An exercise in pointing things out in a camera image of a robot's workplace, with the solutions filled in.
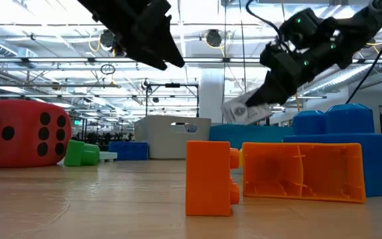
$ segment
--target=orange block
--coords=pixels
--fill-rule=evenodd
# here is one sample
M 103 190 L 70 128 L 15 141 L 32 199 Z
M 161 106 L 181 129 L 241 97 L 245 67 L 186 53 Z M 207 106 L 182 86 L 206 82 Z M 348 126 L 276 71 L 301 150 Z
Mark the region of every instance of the orange block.
M 229 142 L 188 141 L 186 144 L 187 216 L 230 216 L 239 203 L 239 187 L 230 169 L 239 167 L 238 149 Z
M 244 196 L 366 200 L 358 143 L 244 143 Z

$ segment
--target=blue toy brick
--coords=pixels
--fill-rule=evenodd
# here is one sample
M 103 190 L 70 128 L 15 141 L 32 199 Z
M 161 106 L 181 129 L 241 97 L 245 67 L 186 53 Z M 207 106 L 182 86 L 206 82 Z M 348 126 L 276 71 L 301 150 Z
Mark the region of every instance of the blue toy brick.
M 326 113 L 326 133 L 374 133 L 372 110 L 362 104 L 332 106 Z
M 117 153 L 117 160 L 147 160 L 149 146 L 141 142 L 110 142 L 109 151 Z
M 296 135 L 284 138 L 286 143 L 360 143 L 366 197 L 382 196 L 382 134 L 337 133 L 330 135 Z
M 212 126 L 209 140 L 228 141 L 241 149 L 244 142 L 279 143 L 287 135 L 292 135 L 291 127 L 225 124 Z
M 292 119 L 295 135 L 318 135 L 326 132 L 326 116 L 319 110 L 298 112 Z

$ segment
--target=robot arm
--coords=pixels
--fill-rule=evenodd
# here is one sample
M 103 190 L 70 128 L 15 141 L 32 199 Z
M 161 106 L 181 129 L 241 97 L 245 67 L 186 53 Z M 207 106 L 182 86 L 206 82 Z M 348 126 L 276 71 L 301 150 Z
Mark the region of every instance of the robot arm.
M 280 42 L 269 43 L 260 55 L 260 63 L 270 68 L 265 83 L 251 96 L 248 107 L 261 104 L 283 105 L 297 88 L 337 64 L 347 68 L 352 56 L 362 49 L 382 27 L 382 0 L 349 19 L 319 19 L 311 9 L 296 13 L 279 28 L 284 41 L 290 41 L 303 53 L 290 52 Z

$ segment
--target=red dice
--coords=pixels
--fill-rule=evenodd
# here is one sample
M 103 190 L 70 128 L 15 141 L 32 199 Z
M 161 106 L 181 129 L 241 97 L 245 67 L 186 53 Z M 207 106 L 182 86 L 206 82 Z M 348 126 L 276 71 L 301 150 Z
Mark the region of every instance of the red dice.
M 26 100 L 0 100 L 0 167 L 55 165 L 72 136 L 60 107 Z

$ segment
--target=white bin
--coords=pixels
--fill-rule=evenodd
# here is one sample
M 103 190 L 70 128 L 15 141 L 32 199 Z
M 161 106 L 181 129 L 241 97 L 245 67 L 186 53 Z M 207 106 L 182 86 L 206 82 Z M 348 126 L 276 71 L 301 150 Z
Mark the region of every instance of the white bin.
M 189 133 L 183 125 L 191 123 L 197 131 Z M 147 116 L 135 122 L 135 141 L 149 144 L 150 159 L 185 159 L 187 141 L 209 140 L 211 119 L 176 116 Z

